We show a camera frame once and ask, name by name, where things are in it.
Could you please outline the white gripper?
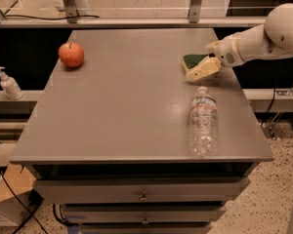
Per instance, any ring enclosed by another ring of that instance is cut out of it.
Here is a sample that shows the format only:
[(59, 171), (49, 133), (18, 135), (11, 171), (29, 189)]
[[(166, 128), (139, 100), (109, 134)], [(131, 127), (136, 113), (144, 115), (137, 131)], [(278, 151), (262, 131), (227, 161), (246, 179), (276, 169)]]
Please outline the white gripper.
[(217, 58), (204, 58), (198, 65), (187, 72), (186, 78), (189, 81), (196, 81), (210, 76), (220, 70), (221, 63), (223, 67), (241, 66), (244, 60), (238, 51), (238, 40), (239, 33), (234, 33), (222, 40), (207, 44), (205, 49), (209, 53), (214, 53)]

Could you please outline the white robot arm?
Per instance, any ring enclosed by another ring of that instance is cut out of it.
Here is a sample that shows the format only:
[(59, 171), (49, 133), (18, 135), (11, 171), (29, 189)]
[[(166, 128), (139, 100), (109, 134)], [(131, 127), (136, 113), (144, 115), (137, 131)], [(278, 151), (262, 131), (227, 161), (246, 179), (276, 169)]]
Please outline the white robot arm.
[(205, 46), (207, 55), (183, 56), (188, 81), (237, 67), (254, 59), (293, 58), (293, 3), (274, 8), (263, 24), (236, 32)]

